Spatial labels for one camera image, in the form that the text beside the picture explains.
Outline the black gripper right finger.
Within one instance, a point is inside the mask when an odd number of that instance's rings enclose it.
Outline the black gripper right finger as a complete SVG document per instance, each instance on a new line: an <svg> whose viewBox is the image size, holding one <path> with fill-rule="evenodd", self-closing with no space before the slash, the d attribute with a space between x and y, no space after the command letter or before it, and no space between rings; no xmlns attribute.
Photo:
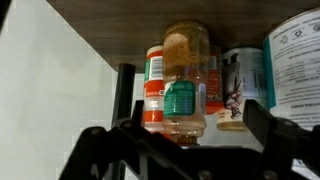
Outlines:
<svg viewBox="0 0 320 180"><path fill-rule="evenodd" d="M292 170L301 160L314 174L320 173L320 131L305 130L292 120L275 117L257 101L245 101L243 121L263 146L258 172L265 180L307 180Z"/></svg>

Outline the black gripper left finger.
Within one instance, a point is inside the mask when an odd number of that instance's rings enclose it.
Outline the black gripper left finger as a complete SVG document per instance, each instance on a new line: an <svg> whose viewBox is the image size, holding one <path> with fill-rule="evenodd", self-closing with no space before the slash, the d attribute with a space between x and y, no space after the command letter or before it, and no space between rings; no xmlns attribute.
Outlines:
<svg viewBox="0 0 320 180"><path fill-rule="evenodd" d="M109 131L85 129L58 180L111 180L107 173L116 162L124 162L139 180L187 180L183 150L140 125L143 106L138 100L132 117L117 120Z"/></svg>

